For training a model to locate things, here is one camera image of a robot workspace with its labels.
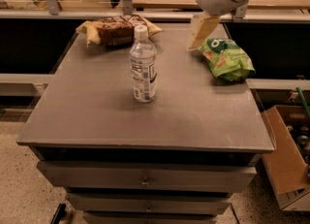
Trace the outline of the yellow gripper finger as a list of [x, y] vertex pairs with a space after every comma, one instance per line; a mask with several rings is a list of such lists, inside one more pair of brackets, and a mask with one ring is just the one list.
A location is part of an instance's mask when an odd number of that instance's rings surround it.
[[194, 14], [191, 18], [191, 32], [186, 45], [188, 50], [198, 48], [216, 29], [220, 23], [218, 16], [210, 16], [206, 12]]

